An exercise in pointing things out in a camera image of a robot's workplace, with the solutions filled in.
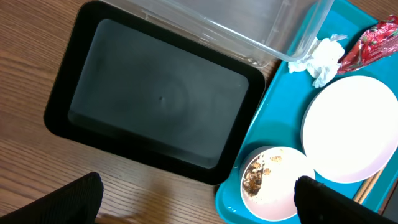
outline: crumpled red package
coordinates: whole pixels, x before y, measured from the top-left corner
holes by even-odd
[[[337,74],[357,71],[398,51],[398,17],[389,16],[368,29],[346,54]]]

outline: bowl with food residue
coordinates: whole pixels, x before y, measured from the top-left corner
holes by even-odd
[[[304,175],[315,179],[313,167],[299,150],[275,146],[257,148],[241,166],[243,203],[263,220],[288,219],[297,214],[294,185]]]

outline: blue tray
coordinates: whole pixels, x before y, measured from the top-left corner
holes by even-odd
[[[340,43],[346,50],[350,50],[359,39],[358,34],[376,23],[377,20],[352,4],[344,0],[335,0],[317,37],[323,39],[332,34],[346,34],[348,39]],[[350,75],[367,75],[385,83],[397,96],[398,75],[394,70],[394,62],[398,62],[398,54],[375,62],[360,71],[338,75],[333,81]],[[223,220],[228,223],[268,223],[252,215],[243,204],[239,192],[239,165],[252,150],[260,146],[288,146],[303,151],[300,140],[302,118],[308,104],[320,91],[312,87],[312,82],[313,78],[307,72],[290,74],[287,63],[281,63],[253,119],[233,170],[217,191],[216,209]],[[389,161],[363,205],[375,212],[378,211],[397,176],[398,151]],[[337,184],[318,174],[316,180],[349,198],[354,197],[362,184]],[[300,223],[300,220],[295,215],[279,223]]]

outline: brown wood grain surface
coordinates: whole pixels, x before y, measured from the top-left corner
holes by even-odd
[[[0,216],[95,171],[105,186],[100,223],[221,223],[212,186],[46,130],[45,105],[84,2],[0,0]],[[377,19],[398,14],[397,0],[351,2]]]

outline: round plate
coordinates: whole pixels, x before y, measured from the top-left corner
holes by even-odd
[[[302,125],[306,156],[324,178],[367,179],[383,168],[398,145],[398,101],[371,77],[342,78],[310,103]]]
[[[277,194],[275,196],[276,200],[258,204],[244,193],[242,180],[248,166],[261,154],[264,157],[282,157],[282,163],[280,163],[282,172],[279,172],[282,176],[271,179],[275,181],[272,182],[272,185],[266,186],[267,189],[273,189],[273,194]],[[275,146],[264,146],[255,149],[245,158],[240,170],[240,189],[243,203],[253,215],[263,220],[282,221],[288,219],[297,214],[297,208],[294,204],[294,186],[296,180],[303,175],[315,179],[315,172],[302,152],[289,147]]]

